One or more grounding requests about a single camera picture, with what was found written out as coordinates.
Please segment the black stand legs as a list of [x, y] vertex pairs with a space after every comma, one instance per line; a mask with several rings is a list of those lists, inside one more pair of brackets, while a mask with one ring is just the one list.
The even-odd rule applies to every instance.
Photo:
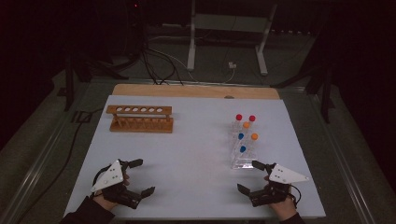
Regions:
[[329, 108], [331, 105], [331, 88], [332, 88], [332, 64], [320, 63], [307, 69], [306, 71], [299, 72], [297, 75], [288, 78], [282, 82], [271, 85], [271, 88], [283, 89], [292, 83], [295, 83], [303, 78], [310, 77], [308, 83], [304, 87], [307, 94], [317, 94], [321, 91], [320, 101], [320, 115], [329, 123]]
[[79, 73], [78, 78], [83, 82], [89, 82], [91, 80], [92, 75], [89, 73], [88, 65], [92, 65], [94, 68], [115, 79], [126, 79], [126, 77], [119, 75], [86, 53], [67, 53], [64, 60], [65, 87], [62, 91], [66, 99], [65, 111], [71, 108], [75, 100], [74, 75]]

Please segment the person's right hand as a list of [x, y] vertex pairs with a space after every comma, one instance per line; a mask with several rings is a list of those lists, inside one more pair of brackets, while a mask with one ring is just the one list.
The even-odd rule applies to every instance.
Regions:
[[285, 221], [297, 214], [293, 199], [290, 196], [283, 202], [270, 203], [269, 207], [275, 212], [280, 221]]

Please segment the white table mat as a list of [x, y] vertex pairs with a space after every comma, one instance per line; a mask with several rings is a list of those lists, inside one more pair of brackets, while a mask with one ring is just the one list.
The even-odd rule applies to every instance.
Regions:
[[237, 187], [258, 190], [264, 173], [231, 167], [230, 129], [236, 115], [255, 116], [259, 161], [277, 163], [310, 176], [285, 104], [281, 100], [143, 97], [111, 95], [111, 105], [168, 105], [171, 133], [113, 133], [111, 115], [102, 114], [82, 164], [67, 211], [88, 195], [97, 172], [117, 159], [143, 160], [130, 170], [135, 191], [154, 187], [136, 209], [119, 206], [122, 219], [256, 219], [269, 218], [266, 206], [254, 207]]

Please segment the wooden test tube rack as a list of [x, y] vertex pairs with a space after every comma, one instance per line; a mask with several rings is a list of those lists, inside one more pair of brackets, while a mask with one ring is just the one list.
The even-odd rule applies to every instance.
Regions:
[[174, 119], [171, 106], [109, 105], [106, 113], [113, 116], [111, 132], [172, 133]]

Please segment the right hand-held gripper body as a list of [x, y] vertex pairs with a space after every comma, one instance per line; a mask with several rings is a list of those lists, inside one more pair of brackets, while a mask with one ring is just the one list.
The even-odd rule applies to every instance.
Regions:
[[277, 163], [265, 164], [268, 184], [261, 190], [250, 192], [248, 196], [254, 207], [270, 203], [283, 202], [288, 196], [293, 199], [294, 205], [301, 200], [296, 198], [290, 189], [293, 183], [305, 182], [309, 178]]

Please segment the clear plastic test tube rack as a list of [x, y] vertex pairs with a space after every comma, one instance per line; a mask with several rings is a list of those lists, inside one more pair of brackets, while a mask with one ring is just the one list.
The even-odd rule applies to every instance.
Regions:
[[242, 125], [244, 122], [241, 121], [241, 126], [240, 129], [238, 130], [238, 132], [236, 132], [234, 130], [234, 127], [232, 127], [232, 131], [230, 134], [230, 141], [231, 141], [231, 167], [233, 169], [251, 169], [252, 166], [252, 162], [258, 159], [258, 156], [255, 153], [255, 149], [253, 151], [250, 150], [250, 137], [253, 133], [255, 133], [254, 131], [251, 133], [250, 131], [248, 131], [247, 137], [244, 136], [244, 140], [242, 141], [242, 145], [241, 146], [245, 146], [247, 148], [246, 152], [245, 152], [245, 163], [241, 163], [238, 161], [238, 157], [239, 157], [239, 150], [236, 149], [236, 143], [238, 141], [238, 134], [241, 133], [242, 131]]

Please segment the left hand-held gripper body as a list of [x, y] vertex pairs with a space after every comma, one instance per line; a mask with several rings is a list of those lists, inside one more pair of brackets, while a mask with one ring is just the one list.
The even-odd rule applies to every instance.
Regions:
[[96, 191], [101, 190], [106, 200], [136, 209], [141, 196], [126, 188], [129, 185], [127, 168], [129, 168], [128, 161], [121, 160], [115, 160], [102, 168], [92, 181], [91, 197]]

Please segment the person's left hand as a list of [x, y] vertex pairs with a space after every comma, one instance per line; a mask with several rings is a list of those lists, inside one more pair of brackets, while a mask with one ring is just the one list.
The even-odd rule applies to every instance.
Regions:
[[108, 201], [105, 199], [105, 197], [103, 196], [103, 193], [101, 190], [96, 191], [93, 194], [92, 199], [98, 203], [101, 207], [103, 207], [104, 209], [106, 209], [107, 211], [112, 211], [115, 207], [118, 206], [117, 203], [113, 203], [111, 201]]

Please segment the white metal stand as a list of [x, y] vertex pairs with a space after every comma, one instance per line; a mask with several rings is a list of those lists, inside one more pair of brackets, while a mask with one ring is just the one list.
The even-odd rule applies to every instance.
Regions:
[[193, 71], [196, 55], [196, 31], [229, 31], [261, 34], [261, 42], [255, 46], [257, 63], [262, 76], [268, 75], [268, 68], [263, 50], [268, 39], [278, 3], [268, 1], [263, 17], [249, 17], [242, 15], [208, 14], [197, 10], [197, 1], [191, 0], [190, 45], [187, 60], [187, 70]]

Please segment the metal floor rail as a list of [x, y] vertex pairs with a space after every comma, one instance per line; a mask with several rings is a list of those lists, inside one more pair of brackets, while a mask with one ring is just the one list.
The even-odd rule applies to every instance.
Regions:
[[39, 180], [45, 163], [89, 88], [79, 83], [72, 104], [51, 93], [0, 151], [0, 224], [14, 224]]
[[343, 178], [349, 197], [353, 202], [355, 210], [357, 211], [361, 220], [361, 224], [377, 224], [373, 213], [370, 211], [368, 204], [361, 192], [361, 188], [347, 163], [347, 159], [337, 137], [332, 132], [330, 125], [321, 116], [319, 98], [316, 95], [308, 94], [308, 99], [313, 106], [317, 117], [319, 118], [319, 123], [324, 130], [325, 135], [330, 141], [336, 166], [341, 174], [341, 177]]

